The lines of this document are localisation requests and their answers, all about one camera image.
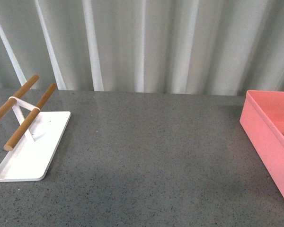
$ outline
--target white bracket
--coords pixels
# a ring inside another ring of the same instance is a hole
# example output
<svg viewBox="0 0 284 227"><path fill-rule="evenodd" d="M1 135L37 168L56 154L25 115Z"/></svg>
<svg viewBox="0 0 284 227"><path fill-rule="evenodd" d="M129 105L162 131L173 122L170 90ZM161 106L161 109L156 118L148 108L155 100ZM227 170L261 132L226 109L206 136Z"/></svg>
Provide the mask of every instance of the white bracket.
<svg viewBox="0 0 284 227"><path fill-rule="evenodd" d="M14 98L17 101L17 103L12 107L12 109L13 109L13 111L15 113L15 116L16 116L19 124L22 124L22 122L25 119L24 116L23 116L23 113L22 113L22 111L20 109L20 106L25 108L25 109L27 109L27 110L30 110L30 111L32 111L35 108L40 110L38 107L36 107L34 105L31 105L30 103L27 103L27 102L25 102L25 101L23 101L23 100L21 100L19 98L16 98L14 96L9 97L9 99L10 98ZM29 129L24 133L24 135L25 135L27 141L34 142L34 138L33 138L32 134L30 133Z"/></svg>

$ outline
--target pink container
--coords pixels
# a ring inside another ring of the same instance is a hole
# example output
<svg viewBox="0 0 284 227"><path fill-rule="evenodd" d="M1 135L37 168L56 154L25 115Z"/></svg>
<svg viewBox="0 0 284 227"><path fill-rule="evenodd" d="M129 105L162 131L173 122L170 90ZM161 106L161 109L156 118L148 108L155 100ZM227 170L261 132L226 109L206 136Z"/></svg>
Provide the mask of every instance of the pink container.
<svg viewBox="0 0 284 227"><path fill-rule="evenodd" d="M240 123L284 197L284 92L247 91Z"/></svg>

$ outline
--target curtain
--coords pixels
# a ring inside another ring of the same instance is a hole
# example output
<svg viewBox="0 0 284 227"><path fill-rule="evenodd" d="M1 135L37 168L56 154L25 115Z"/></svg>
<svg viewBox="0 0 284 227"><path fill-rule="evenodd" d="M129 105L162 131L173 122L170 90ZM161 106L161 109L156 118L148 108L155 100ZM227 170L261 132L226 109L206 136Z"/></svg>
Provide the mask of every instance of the curtain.
<svg viewBox="0 0 284 227"><path fill-rule="evenodd" d="M0 0L0 88L284 91L284 0Z"/></svg>

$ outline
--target gray countertop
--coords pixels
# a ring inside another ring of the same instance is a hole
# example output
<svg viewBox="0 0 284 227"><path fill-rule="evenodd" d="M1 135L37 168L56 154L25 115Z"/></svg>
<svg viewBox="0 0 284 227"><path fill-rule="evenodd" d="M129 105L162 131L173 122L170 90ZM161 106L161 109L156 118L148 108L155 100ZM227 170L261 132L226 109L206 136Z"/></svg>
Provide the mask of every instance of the gray countertop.
<svg viewBox="0 0 284 227"><path fill-rule="evenodd" d="M0 106L14 92L0 89ZM43 111L71 119L43 180L0 183L0 227L284 226L244 99L55 91ZM17 127L12 111L0 122L0 163Z"/></svg>

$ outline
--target white tray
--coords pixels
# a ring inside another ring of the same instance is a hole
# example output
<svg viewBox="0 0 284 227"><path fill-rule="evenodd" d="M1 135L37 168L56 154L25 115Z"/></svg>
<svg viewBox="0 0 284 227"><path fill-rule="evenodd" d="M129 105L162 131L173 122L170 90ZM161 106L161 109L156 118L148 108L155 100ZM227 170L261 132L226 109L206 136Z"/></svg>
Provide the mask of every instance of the white tray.
<svg viewBox="0 0 284 227"><path fill-rule="evenodd" d="M23 136L7 153L0 164L0 182L42 180L70 117L68 111L40 112L29 128L34 142Z"/></svg>

